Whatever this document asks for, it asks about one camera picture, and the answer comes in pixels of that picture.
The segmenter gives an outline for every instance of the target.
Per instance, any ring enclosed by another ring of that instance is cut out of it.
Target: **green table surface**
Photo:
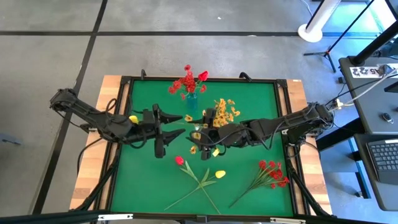
[[[270,83],[206,82],[207,91],[198,94],[198,109],[189,110],[187,102],[181,97],[171,95],[167,88],[172,82],[134,81],[132,89],[132,108],[143,110],[158,103],[169,114],[189,114],[193,119],[202,117],[203,109],[214,107],[214,100],[232,99],[241,114],[235,117],[238,123],[247,119],[276,118],[277,103],[275,91]],[[188,161],[192,171],[201,179],[207,168],[210,176],[218,170],[225,170],[226,175],[217,179],[217,183],[205,187],[223,215],[275,215],[291,217],[292,202],[288,186],[271,189],[261,187],[249,192],[233,207],[230,203],[242,194],[257,175],[258,162],[281,161],[285,173],[284,155],[280,134],[275,136],[272,150],[263,146],[229,148],[224,156],[211,157],[207,161],[200,159],[200,152],[190,153],[193,144],[186,140],[192,124],[183,119],[176,123],[163,125],[163,130],[185,128],[183,134],[166,147],[166,156],[157,159],[154,156],[154,140],[148,140],[141,149],[122,146],[120,164],[116,177],[112,212],[142,213],[184,213],[216,215],[217,212],[202,190],[197,190],[172,208],[164,211],[184,195],[197,187],[197,183],[188,174],[182,172],[175,163],[176,156]]]

